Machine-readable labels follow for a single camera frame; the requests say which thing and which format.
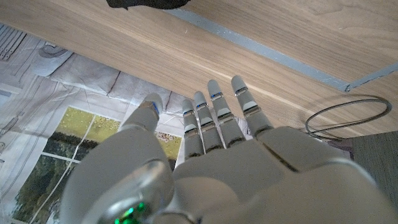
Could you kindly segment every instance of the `cable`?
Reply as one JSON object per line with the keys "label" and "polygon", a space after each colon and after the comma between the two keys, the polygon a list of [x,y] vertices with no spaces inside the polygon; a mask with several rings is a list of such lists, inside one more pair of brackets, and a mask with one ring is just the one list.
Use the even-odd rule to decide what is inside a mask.
{"label": "cable", "polygon": [[[345,123],[343,125],[335,126],[335,127],[332,127],[332,128],[325,128],[325,129],[316,130],[316,131],[310,131],[310,128],[308,127],[309,122],[314,117],[316,117],[316,116],[318,116],[318,115],[320,115],[320,114],[322,114],[324,112],[327,112],[327,111],[330,111],[332,109],[339,108],[339,107],[342,107],[342,106],[353,105],[353,104],[357,104],[357,103],[369,103],[369,102],[384,103],[387,107],[382,113],[379,113],[379,114],[377,114],[375,116],[372,116],[370,118],[362,119],[360,121],[352,121],[352,122],[349,122],[349,123]],[[341,141],[341,140],[343,140],[345,138],[340,138],[340,137],[329,138],[329,137],[317,135],[315,133],[319,133],[319,132],[323,132],[323,131],[329,131],[329,130],[334,130],[334,129],[339,129],[339,128],[347,128],[347,127],[354,126],[354,125],[359,125],[359,124],[364,124],[364,123],[367,123],[367,122],[370,122],[370,121],[373,121],[375,119],[378,119],[378,118],[381,118],[381,117],[385,116],[386,114],[390,113],[391,110],[392,110],[391,103],[388,102],[387,100],[383,99],[383,98],[370,98],[370,99],[364,99],[364,100],[354,100],[354,101],[350,101],[350,102],[347,102],[347,103],[342,103],[342,104],[339,104],[339,105],[331,106],[331,107],[328,107],[326,109],[323,109],[323,110],[315,113],[314,115],[309,117],[309,119],[306,120],[305,129],[308,132],[307,134],[309,134],[312,137],[315,137],[315,138],[318,138],[318,139],[328,139],[328,140],[334,140],[334,141]]]}

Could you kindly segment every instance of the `robot finger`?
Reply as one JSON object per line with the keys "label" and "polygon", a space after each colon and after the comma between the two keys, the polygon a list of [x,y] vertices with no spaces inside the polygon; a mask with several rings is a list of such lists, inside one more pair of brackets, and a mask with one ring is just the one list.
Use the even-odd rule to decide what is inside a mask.
{"label": "robot finger", "polygon": [[185,160],[187,160],[191,157],[201,156],[205,152],[195,116],[195,109],[190,100],[182,101],[182,115],[184,118]]}
{"label": "robot finger", "polygon": [[234,76],[231,81],[235,96],[238,98],[239,104],[243,111],[243,115],[248,122],[248,127],[252,136],[255,138],[259,133],[272,129],[272,125],[268,118],[262,112],[259,105],[254,101],[248,87],[238,75]]}
{"label": "robot finger", "polygon": [[223,149],[223,142],[218,134],[216,124],[211,117],[205,96],[202,92],[198,91],[193,96],[193,99],[197,106],[197,114],[205,152],[208,153],[214,149]]}
{"label": "robot finger", "polygon": [[246,139],[228,107],[217,81],[210,80],[207,84],[207,88],[216,111],[225,146],[229,148],[234,144],[245,141]]}

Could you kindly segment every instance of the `black object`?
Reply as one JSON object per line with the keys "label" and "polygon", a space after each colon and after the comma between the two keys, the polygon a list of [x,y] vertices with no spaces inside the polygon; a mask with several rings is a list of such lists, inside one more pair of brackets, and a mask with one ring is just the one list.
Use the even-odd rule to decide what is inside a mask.
{"label": "black object", "polygon": [[[370,118],[362,119],[360,121],[349,122],[349,123],[338,125],[338,126],[335,126],[335,127],[332,127],[332,128],[325,128],[325,129],[322,129],[322,130],[311,131],[310,128],[308,127],[308,124],[311,121],[311,119],[313,119],[314,117],[316,117],[316,116],[318,116],[318,115],[320,115],[320,114],[322,114],[322,113],[324,113],[326,111],[330,111],[332,109],[339,108],[339,107],[342,107],[342,106],[352,105],[352,104],[356,104],[356,103],[368,103],[368,102],[384,103],[386,105],[386,109],[382,113],[379,113],[379,114],[377,114],[375,116],[372,116]],[[390,113],[391,110],[392,110],[391,103],[388,102],[387,100],[381,98],[381,97],[376,97],[376,98],[373,98],[373,99],[370,98],[370,99],[365,99],[365,100],[350,101],[350,102],[347,102],[347,103],[342,103],[342,104],[339,104],[339,105],[331,106],[329,108],[323,109],[323,110],[315,113],[314,115],[309,117],[309,119],[307,119],[307,121],[305,122],[305,129],[307,130],[307,132],[308,132],[308,134],[310,136],[318,138],[318,139],[328,139],[328,140],[334,140],[334,141],[342,141],[345,138],[340,138],[340,137],[338,137],[338,138],[329,138],[329,137],[324,137],[324,136],[317,135],[315,133],[319,133],[319,132],[323,132],[323,131],[329,131],[329,130],[334,130],[334,129],[339,129],[339,128],[347,128],[347,127],[350,127],[350,126],[367,123],[367,122],[373,121],[375,119],[381,118],[382,116],[385,116],[386,114]]]}
{"label": "black object", "polygon": [[149,6],[156,9],[175,9],[186,5],[190,0],[106,0],[111,7]]}

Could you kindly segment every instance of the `wooden table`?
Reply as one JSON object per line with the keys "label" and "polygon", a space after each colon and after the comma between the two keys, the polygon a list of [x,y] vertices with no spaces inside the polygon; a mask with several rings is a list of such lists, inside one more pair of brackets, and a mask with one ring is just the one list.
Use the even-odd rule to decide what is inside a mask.
{"label": "wooden table", "polygon": [[[398,61],[398,6],[384,2],[192,0],[183,9],[352,82]],[[275,126],[302,129],[315,112],[377,95],[398,106],[398,74],[349,93],[222,39],[167,12],[148,7],[112,9],[105,0],[0,0],[0,22],[78,54],[192,97],[215,79],[233,112],[242,116],[230,80],[241,75]],[[380,104],[341,108],[313,126],[374,115]],[[336,130],[351,137],[397,130],[398,112]]]}

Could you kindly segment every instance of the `gray metal strip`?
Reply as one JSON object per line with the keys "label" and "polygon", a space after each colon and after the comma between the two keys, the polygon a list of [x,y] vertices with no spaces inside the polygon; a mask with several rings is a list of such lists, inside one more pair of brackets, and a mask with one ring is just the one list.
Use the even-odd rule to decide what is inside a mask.
{"label": "gray metal strip", "polygon": [[246,36],[238,34],[230,29],[227,29],[209,19],[206,19],[198,14],[190,11],[181,9],[165,10],[165,12],[176,16],[182,20],[185,20],[193,25],[196,25],[202,29],[205,29],[212,34],[218,35],[234,44],[238,44],[248,50],[253,51],[259,55],[269,58],[275,62],[285,65],[291,69],[294,69],[302,74],[314,78],[322,83],[330,85],[338,90],[346,90],[349,85],[348,82],[335,78],[323,71],[313,68],[307,64],[299,62],[298,60],[284,55],[274,49],[271,49],[265,45],[260,44]]}
{"label": "gray metal strip", "polygon": [[355,87],[358,87],[362,84],[365,84],[367,82],[370,82],[371,80],[375,80],[377,78],[386,76],[388,74],[391,74],[392,72],[398,71],[398,62],[395,64],[392,64],[390,66],[387,66],[386,68],[383,68],[377,72],[374,72],[368,76],[365,76],[363,78],[360,78],[359,80],[353,81],[349,86],[344,91],[350,91]]}

